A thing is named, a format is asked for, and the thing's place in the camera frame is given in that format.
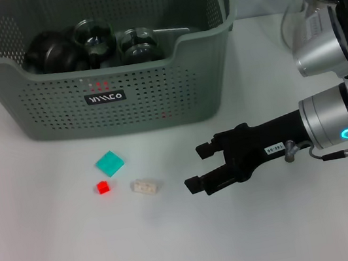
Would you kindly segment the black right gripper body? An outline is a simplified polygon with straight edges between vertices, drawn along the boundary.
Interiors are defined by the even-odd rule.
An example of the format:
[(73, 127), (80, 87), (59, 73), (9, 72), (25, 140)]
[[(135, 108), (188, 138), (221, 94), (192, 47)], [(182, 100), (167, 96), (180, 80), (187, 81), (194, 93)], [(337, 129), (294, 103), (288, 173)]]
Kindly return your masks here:
[(242, 123), (232, 130), (217, 133), (213, 138), (223, 150), (230, 184), (249, 180), (257, 167), (285, 155), (285, 149), (269, 153), (268, 149), (273, 145), (311, 140), (299, 111), (258, 126), (250, 127)]

